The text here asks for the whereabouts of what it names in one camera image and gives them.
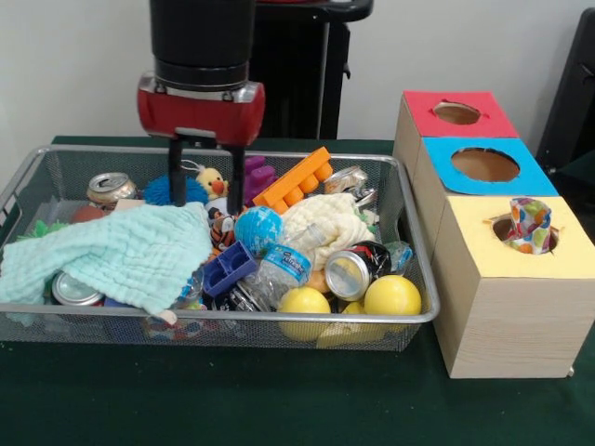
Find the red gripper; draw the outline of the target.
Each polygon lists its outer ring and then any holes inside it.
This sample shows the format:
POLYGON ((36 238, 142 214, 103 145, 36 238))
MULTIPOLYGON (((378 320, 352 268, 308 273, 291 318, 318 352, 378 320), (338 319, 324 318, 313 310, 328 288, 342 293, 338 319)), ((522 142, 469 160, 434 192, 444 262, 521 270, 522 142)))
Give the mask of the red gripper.
POLYGON ((265 110, 265 89, 248 83, 232 91, 213 92, 210 98, 159 93, 153 84, 140 86, 139 120, 146 133, 172 138, 168 146, 169 196, 175 206, 186 204, 186 180, 181 161, 182 136, 212 138, 226 146, 232 172, 228 211, 240 214, 244 205, 245 147, 258 137, 265 110))

